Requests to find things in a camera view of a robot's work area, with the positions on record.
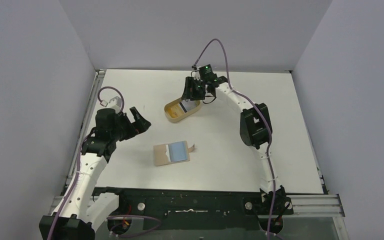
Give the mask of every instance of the gray wall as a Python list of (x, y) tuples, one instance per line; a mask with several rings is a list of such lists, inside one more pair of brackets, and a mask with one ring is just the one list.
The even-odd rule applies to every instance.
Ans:
[(384, 239), (384, 0), (333, 0), (292, 76), (350, 238)]
[(40, 239), (94, 74), (58, 0), (0, 0), (0, 240)]
[[(212, 38), (233, 71), (292, 70), (332, 0), (60, 0), (96, 68), (189, 70)], [(217, 43), (202, 58), (224, 69)]]

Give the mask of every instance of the yellow object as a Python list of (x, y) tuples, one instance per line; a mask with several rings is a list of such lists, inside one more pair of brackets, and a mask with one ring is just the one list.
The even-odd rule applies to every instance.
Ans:
[(176, 123), (186, 118), (187, 116), (196, 113), (201, 108), (201, 101), (185, 101), (178, 98), (164, 107), (165, 116), (167, 119)]

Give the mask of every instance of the wall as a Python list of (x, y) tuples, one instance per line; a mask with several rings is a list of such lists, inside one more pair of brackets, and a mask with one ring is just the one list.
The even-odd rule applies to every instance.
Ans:
[(0, 240), (41, 239), (94, 74), (57, 0), (0, 0)]
[[(219, 38), (230, 69), (292, 70), (332, 0), (60, 0), (96, 68), (190, 70)], [(202, 58), (224, 69), (214, 44)]]
[(292, 76), (350, 239), (384, 239), (384, 1), (333, 0)]

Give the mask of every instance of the screw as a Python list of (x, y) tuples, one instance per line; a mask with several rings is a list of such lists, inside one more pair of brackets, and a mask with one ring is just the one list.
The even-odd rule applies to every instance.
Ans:
[(253, 204), (250, 203), (250, 202), (247, 202), (247, 203), (245, 203), (245, 208), (246, 208), (247, 210), (251, 210), (251, 209), (253, 209)]
[(137, 205), (137, 209), (139, 211), (143, 211), (145, 209), (145, 203), (143, 202), (140, 202), (138, 205)]

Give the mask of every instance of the table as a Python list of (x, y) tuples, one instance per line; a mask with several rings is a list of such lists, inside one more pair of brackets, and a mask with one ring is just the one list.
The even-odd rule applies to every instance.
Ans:
[[(225, 72), (216, 72), (225, 76)], [(124, 112), (136, 107), (152, 123), (149, 130), (117, 143), (97, 187), (258, 192), (259, 169), (239, 136), (240, 116), (216, 99), (178, 123), (169, 122), (164, 106), (183, 93), (190, 71), (107, 70), (102, 86), (119, 89)], [(272, 162), (287, 193), (322, 194), (309, 135), (289, 73), (231, 72), (232, 85), (256, 103), (268, 106), (273, 128)], [(104, 90), (109, 100), (116, 93)], [(97, 102), (88, 132), (95, 126)], [(195, 144), (190, 161), (154, 166), (153, 146), (186, 140)]]

